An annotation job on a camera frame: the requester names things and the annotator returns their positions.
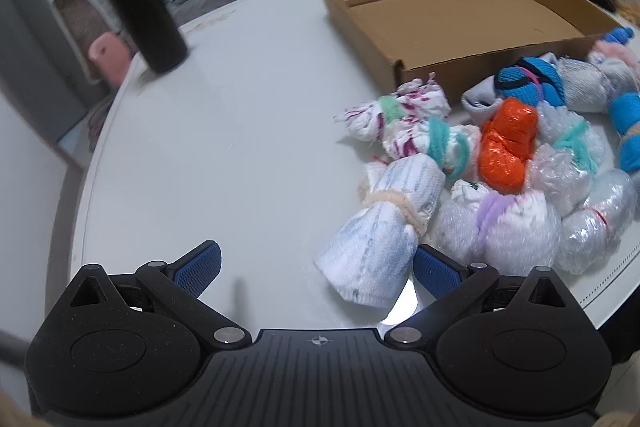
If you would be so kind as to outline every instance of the teal hair tie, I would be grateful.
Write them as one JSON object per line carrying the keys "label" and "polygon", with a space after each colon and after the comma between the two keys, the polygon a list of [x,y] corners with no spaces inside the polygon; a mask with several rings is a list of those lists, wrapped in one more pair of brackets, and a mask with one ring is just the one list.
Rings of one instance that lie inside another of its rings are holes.
{"label": "teal hair tie", "polygon": [[406,117],[406,111],[402,107],[396,97],[387,94],[381,96],[378,99],[380,109],[382,109],[382,115],[385,117],[385,123],[393,122],[394,120],[400,120]]}
{"label": "teal hair tie", "polygon": [[466,138],[466,135],[459,132],[456,134],[456,142],[460,145],[460,159],[456,167],[453,169],[451,174],[446,174],[447,178],[456,179],[462,176],[462,172],[465,171],[466,166],[469,163],[469,159],[471,158],[471,147],[469,146],[469,140]]}
{"label": "teal hair tie", "polygon": [[449,125],[437,116],[431,116],[429,118],[429,150],[427,154],[436,161],[441,170],[444,168],[448,143]]}
{"label": "teal hair tie", "polygon": [[574,125],[564,133],[554,144],[554,148],[572,150],[574,152],[574,163],[577,167],[595,174],[598,171],[598,164],[591,158],[587,144],[583,139],[583,135],[588,128],[589,123],[586,120],[582,120],[578,125]]}

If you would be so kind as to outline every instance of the cardboard box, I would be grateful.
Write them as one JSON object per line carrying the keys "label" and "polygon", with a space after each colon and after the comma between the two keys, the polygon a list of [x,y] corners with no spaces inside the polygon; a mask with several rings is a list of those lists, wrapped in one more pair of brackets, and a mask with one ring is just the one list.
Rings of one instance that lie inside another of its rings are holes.
{"label": "cardboard box", "polygon": [[583,58],[618,27],[587,0],[324,0],[383,92],[432,71],[451,103],[520,57]]}

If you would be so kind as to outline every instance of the white wall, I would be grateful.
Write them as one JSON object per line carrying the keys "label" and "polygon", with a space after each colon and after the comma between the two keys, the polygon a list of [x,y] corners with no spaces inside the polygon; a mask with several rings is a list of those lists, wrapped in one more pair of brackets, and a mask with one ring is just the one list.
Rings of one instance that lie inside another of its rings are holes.
{"label": "white wall", "polygon": [[[0,329],[30,341],[45,317],[47,261],[67,170],[0,93]],[[0,385],[26,404],[24,380],[0,365]]]}

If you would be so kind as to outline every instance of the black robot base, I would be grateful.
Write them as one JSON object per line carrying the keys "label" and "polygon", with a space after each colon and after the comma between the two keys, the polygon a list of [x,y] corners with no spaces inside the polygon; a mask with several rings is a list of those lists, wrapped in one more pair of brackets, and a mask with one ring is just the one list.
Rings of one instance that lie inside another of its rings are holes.
{"label": "black robot base", "polygon": [[207,241],[135,274],[83,266],[27,352],[35,413],[74,427],[596,421],[610,354],[548,267],[526,278],[455,267],[460,283],[384,339],[375,329],[262,330],[252,342],[197,298],[220,263]]}

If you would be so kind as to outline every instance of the bubble wrap bundle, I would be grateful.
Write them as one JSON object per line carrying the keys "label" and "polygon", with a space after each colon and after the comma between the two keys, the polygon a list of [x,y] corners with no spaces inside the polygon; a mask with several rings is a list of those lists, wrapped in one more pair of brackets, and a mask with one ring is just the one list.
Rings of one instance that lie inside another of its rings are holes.
{"label": "bubble wrap bundle", "polygon": [[556,261],[561,220],[537,190],[503,196],[457,181],[434,226],[436,247],[466,265],[483,261],[502,275],[528,275]]}
{"label": "bubble wrap bundle", "polygon": [[346,301],[391,308],[408,277],[418,240],[433,215],[445,176],[424,154],[388,167],[367,166],[364,208],[349,219],[315,259]]}
{"label": "bubble wrap bundle", "polygon": [[394,160],[418,152],[429,155],[447,175],[475,177],[480,130],[475,125],[449,126],[432,116],[425,122],[402,118],[386,126],[382,146]]}
{"label": "bubble wrap bundle", "polygon": [[424,85],[420,78],[416,78],[402,84],[392,94],[346,109],[335,120],[345,123],[350,136],[375,141],[382,140],[385,125],[395,120],[411,117],[422,121],[430,116],[445,118],[450,112],[447,97],[432,73]]}
{"label": "bubble wrap bundle", "polygon": [[605,156],[604,138],[589,122],[566,107],[538,104],[538,138],[555,149],[571,149],[578,168],[596,173]]}
{"label": "bubble wrap bundle", "polygon": [[610,254],[612,243],[631,224],[638,194],[626,172],[611,169],[596,177],[580,207],[562,220],[556,265],[580,275]]}
{"label": "bubble wrap bundle", "polygon": [[540,190],[560,216],[566,216],[589,194],[593,175],[574,163],[574,152],[543,143],[527,164],[525,190]]}

